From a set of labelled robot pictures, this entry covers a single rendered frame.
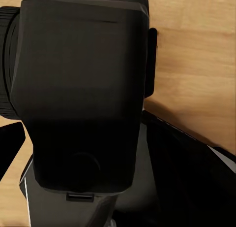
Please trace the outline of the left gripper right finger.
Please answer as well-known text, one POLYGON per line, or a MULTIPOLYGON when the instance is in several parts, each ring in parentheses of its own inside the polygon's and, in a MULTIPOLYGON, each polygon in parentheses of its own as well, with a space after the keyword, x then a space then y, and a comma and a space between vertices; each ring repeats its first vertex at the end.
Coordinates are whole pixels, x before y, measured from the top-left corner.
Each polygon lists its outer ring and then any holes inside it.
POLYGON ((147 143, 164 227, 236 227, 236 198, 165 127, 147 143))

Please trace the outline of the digital camera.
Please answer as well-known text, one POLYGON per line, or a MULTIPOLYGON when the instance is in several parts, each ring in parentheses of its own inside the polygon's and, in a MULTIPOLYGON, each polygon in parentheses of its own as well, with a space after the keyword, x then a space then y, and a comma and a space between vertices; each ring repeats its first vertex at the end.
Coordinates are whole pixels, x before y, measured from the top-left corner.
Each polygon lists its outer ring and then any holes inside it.
POLYGON ((131 188, 157 34, 148 0, 0 7, 0 115, 24 123, 42 189, 94 203, 131 188))

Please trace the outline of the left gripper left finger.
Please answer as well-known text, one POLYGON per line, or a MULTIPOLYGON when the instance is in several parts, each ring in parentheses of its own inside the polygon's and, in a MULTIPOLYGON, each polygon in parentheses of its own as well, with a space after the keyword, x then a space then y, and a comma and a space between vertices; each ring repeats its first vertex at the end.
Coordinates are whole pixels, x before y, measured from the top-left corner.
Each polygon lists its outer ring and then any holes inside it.
POLYGON ((22 122, 0 127, 0 180, 7 172, 25 140, 26 135, 22 122))

